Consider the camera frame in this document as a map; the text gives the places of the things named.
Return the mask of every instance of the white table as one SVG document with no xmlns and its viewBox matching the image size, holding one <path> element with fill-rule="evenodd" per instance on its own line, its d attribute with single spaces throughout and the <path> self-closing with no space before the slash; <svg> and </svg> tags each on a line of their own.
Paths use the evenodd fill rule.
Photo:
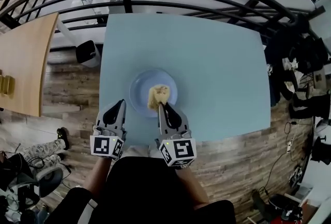
<svg viewBox="0 0 331 224">
<path fill-rule="evenodd" d="M 257 32 L 186 16 L 111 14 L 103 45 L 99 107 L 126 100 L 128 145 L 153 144 L 159 135 L 157 119 L 140 116 L 129 100 L 133 79 L 153 68 L 174 78 L 177 105 L 198 141 L 270 126 L 269 82 Z"/>
</svg>

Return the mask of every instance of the plate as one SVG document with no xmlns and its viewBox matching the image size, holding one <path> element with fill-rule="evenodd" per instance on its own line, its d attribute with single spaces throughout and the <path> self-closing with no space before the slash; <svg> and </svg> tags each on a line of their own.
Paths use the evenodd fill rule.
<svg viewBox="0 0 331 224">
<path fill-rule="evenodd" d="M 177 86 L 174 79 L 165 71 L 152 69 L 139 74 L 130 86 L 130 101 L 133 108 L 146 117 L 157 117 L 157 112 L 147 107 L 149 89 L 155 85 L 167 85 L 170 87 L 170 97 L 168 102 L 176 104 Z"/>
</svg>

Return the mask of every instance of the wood plank floor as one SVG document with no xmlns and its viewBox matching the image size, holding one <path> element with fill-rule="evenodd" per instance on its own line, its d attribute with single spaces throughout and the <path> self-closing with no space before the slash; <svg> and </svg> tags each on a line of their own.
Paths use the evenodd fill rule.
<svg viewBox="0 0 331 224">
<path fill-rule="evenodd" d="M 21 147 L 56 139 L 56 129 L 66 127 L 70 133 L 71 149 L 65 163 L 72 174 L 64 180 L 69 187 L 82 185 L 96 158 L 89 154 L 89 135 L 98 113 L 100 69 L 89 69 L 76 62 L 74 51 L 52 52 L 48 58 L 44 82 L 44 103 L 69 103 L 81 105 L 75 113 L 58 113 L 45 117 L 31 117 L 9 111 L 0 112 L 0 149 L 13 151 Z M 251 211 L 250 194 L 264 186 L 270 169 L 277 158 L 286 152 L 284 126 L 290 120 L 288 103 L 282 99 L 272 108 L 271 127 L 266 130 L 227 138 L 216 142 L 198 144 L 198 158 L 192 165 L 198 180 L 211 201 L 227 199 L 234 203 L 238 223 L 247 223 L 247 216 L 258 220 Z M 237 125 L 240 126 L 238 114 Z M 312 120 L 302 123 L 310 124 Z M 275 165 L 267 190 L 270 194 L 289 191 L 288 179 L 297 164 L 301 163 L 302 147 L 306 144 L 310 126 L 292 126 L 289 138 L 296 133 L 292 146 L 292 158 L 284 155 Z M 68 188 L 60 185 L 55 192 L 42 199 L 50 207 L 56 207 Z"/>
</svg>

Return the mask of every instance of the patterned pants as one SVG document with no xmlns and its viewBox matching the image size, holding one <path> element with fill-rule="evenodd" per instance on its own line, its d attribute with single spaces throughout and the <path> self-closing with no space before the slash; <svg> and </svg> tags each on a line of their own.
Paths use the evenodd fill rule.
<svg viewBox="0 0 331 224">
<path fill-rule="evenodd" d="M 60 163 L 61 159 L 59 155 L 55 155 L 55 153 L 63 150 L 65 147 L 66 144 L 64 140 L 57 139 L 45 144 L 34 145 L 18 153 L 22 154 L 25 161 L 29 165 L 35 167 L 30 167 L 33 175 L 35 176 L 41 170 Z"/>
</svg>

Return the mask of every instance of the bread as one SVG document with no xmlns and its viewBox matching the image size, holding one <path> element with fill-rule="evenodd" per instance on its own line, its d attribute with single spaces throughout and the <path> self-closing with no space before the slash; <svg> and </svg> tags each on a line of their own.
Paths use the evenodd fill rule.
<svg viewBox="0 0 331 224">
<path fill-rule="evenodd" d="M 151 110 L 158 111 L 159 104 L 166 104 L 170 97 L 170 88 L 166 85 L 155 85 L 149 89 L 147 107 Z"/>
</svg>

